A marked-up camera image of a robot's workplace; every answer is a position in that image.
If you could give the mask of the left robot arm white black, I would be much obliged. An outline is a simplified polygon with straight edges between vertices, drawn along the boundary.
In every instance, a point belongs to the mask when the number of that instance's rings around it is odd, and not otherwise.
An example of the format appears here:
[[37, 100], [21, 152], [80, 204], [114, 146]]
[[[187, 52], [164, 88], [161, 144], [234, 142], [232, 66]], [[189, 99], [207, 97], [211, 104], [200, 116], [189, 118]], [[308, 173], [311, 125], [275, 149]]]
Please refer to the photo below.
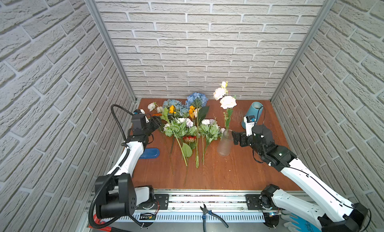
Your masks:
[[132, 124], [132, 134], [124, 134], [124, 151], [120, 158], [105, 176], [96, 180], [96, 194], [90, 212], [98, 219], [132, 216], [137, 206], [155, 203], [153, 187], [135, 187], [132, 174], [149, 144], [149, 137], [160, 128], [161, 118], [147, 119], [145, 114], [135, 114]]

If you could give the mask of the clear glass vase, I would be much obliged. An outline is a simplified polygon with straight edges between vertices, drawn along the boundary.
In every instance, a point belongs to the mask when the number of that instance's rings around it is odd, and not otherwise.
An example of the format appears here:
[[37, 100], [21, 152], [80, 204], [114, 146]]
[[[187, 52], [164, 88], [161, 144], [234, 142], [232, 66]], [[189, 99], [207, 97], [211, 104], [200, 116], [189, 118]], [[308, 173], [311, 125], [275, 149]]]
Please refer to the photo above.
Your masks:
[[234, 139], [232, 130], [224, 130], [217, 146], [217, 152], [219, 155], [225, 157], [231, 153], [232, 146], [234, 145]]

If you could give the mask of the white ranunculus flower stem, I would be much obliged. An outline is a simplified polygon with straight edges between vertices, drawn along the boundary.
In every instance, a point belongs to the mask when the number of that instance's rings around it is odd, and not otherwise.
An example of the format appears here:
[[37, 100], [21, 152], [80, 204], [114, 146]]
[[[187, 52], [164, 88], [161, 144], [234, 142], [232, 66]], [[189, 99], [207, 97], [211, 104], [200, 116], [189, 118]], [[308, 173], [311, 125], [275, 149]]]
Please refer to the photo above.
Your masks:
[[148, 105], [148, 110], [150, 111], [150, 112], [152, 112], [153, 110], [155, 110], [157, 108], [157, 104], [156, 104], [156, 102], [152, 102], [152, 103], [150, 103], [149, 105]]

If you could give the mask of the blue hydrangea flower stem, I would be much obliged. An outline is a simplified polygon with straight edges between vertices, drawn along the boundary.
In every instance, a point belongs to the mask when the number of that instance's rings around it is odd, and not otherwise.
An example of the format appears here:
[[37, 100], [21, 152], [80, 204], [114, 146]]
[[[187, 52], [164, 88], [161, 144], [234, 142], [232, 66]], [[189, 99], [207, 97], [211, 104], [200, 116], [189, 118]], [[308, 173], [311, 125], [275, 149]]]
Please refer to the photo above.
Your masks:
[[201, 119], [199, 116], [200, 110], [203, 109], [208, 102], [208, 98], [205, 94], [194, 92], [190, 96], [187, 97], [186, 107], [194, 106], [196, 108], [197, 116], [194, 120], [188, 118], [190, 122], [187, 123], [187, 127], [189, 129], [189, 134], [192, 136], [196, 136], [196, 148], [195, 148], [195, 167], [199, 168], [199, 137], [200, 137], [200, 124]]

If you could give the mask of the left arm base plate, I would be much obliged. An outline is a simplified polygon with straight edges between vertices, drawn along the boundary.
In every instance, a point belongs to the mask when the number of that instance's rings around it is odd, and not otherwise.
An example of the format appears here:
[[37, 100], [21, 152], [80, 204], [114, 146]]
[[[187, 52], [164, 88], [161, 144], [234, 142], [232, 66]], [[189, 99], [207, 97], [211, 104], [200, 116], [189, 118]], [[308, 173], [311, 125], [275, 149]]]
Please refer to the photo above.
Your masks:
[[170, 201], [169, 194], [155, 194], [154, 202], [142, 203], [137, 206], [137, 210], [146, 210], [146, 211], [154, 211], [154, 210], [167, 210]]

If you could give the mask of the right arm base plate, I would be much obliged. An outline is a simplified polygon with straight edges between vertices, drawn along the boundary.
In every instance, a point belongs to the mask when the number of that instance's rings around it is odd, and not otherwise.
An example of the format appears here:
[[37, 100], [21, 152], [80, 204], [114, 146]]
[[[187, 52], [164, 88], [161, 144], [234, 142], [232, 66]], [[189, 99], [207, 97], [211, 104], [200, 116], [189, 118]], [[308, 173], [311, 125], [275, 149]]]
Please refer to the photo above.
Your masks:
[[275, 206], [271, 196], [261, 194], [246, 194], [246, 203], [248, 210], [279, 211]]

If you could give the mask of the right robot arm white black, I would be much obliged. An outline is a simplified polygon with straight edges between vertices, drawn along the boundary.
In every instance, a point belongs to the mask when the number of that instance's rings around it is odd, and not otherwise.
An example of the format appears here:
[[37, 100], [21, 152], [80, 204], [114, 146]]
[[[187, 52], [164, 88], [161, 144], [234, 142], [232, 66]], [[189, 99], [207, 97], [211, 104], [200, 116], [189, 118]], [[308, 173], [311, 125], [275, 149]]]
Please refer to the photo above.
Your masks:
[[275, 144], [273, 134], [264, 125], [255, 125], [245, 132], [232, 132], [235, 145], [251, 147], [260, 163], [275, 168], [295, 182], [314, 203], [288, 194], [276, 185], [268, 185], [259, 197], [260, 206], [285, 209], [308, 221], [323, 232], [363, 232], [365, 219], [371, 211], [361, 203], [352, 203], [312, 173], [291, 150]]

